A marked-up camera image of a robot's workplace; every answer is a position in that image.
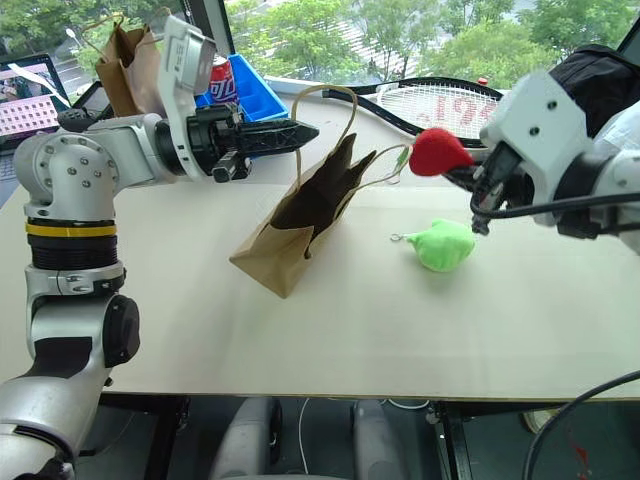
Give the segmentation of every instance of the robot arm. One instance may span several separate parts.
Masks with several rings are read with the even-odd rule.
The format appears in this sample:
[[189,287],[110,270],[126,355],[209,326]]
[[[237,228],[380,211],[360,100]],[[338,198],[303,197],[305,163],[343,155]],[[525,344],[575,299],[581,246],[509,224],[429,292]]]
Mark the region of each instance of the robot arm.
[[475,232],[533,215],[563,235],[617,235],[640,253],[640,151],[595,154],[584,112],[548,73],[521,79],[480,136],[493,150],[474,177]]
[[158,86],[168,114],[119,118],[23,142],[16,173],[32,263],[26,268],[33,366],[0,385],[0,479],[71,479],[73,462],[116,365],[137,352],[136,303],[118,292],[113,199],[179,177],[245,178],[250,156],[293,151],[318,130],[288,119],[245,123],[235,105],[196,110],[215,46],[169,17]]

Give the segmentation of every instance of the floor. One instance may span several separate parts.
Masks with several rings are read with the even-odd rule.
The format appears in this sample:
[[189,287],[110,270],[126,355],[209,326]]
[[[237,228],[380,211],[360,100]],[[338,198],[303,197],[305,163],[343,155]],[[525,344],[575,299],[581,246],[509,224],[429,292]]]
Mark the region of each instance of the floor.
[[[205,480],[226,426],[240,404],[227,397],[195,397],[189,422],[178,434],[169,479]],[[281,399],[284,412],[282,452],[271,473],[302,473],[297,421],[304,399]],[[303,420],[303,445],[310,473],[353,478],[349,401],[313,399]],[[440,427],[425,421],[422,411],[398,410],[385,404],[385,413],[405,449],[411,480],[449,477],[442,458]],[[120,435],[125,425],[128,426]],[[154,418],[101,408],[85,448],[104,453],[80,460],[78,478],[142,479]],[[640,403],[597,403],[579,408],[566,425],[549,438],[535,478],[547,480],[631,480],[640,477]],[[517,414],[476,417],[465,423],[474,480],[520,477],[532,435]],[[579,451],[586,453],[587,465]]]

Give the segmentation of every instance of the white tabletop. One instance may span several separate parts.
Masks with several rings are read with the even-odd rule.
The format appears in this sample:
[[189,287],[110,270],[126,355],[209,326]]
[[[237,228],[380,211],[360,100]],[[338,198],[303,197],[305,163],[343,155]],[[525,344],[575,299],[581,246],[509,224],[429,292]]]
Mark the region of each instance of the white tabletop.
[[[322,129],[310,165],[348,110],[308,102]],[[360,115],[356,151],[406,137]],[[367,177],[388,171],[375,165]],[[573,397],[640,367],[640,258],[614,238],[564,238],[531,219],[496,221],[455,272],[424,269],[391,233],[434,218],[468,222],[468,195],[403,174],[359,192],[286,300],[228,262],[293,180],[292,155],[256,162],[244,183],[131,189],[116,199],[122,293],[142,346],[111,391],[202,394]],[[19,189],[0,210],[0,381],[23,373],[29,259]],[[640,385],[608,397],[640,397]]]

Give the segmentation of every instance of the window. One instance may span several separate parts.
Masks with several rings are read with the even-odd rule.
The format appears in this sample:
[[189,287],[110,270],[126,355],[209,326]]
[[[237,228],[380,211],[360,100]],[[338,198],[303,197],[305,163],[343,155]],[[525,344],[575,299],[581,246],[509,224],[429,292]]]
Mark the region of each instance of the window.
[[2,0],[0,58],[48,53],[67,96],[75,101],[96,79],[94,65],[108,41],[112,22],[82,31],[112,15],[124,18],[128,30],[150,23],[161,30],[159,9],[168,7],[185,18],[180,0]]
[[508,89],[587,43],[616,48],[640,0],[224,0],[262,75],[367,84],[440,75]]

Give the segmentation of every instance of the blue plastic bin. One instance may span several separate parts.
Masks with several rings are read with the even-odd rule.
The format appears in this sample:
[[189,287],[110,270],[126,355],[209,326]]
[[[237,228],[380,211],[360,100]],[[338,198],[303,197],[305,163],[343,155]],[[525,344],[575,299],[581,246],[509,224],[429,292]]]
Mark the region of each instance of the blue plastic bin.
[[[229,61],[231,61],[240,105],[247,120],[257,122],[289,116],[289,110],[284,103],[242,55],[239,53],[229,55]],[[196,97],[197,107],[205,107],[213,103],[209,92]]]

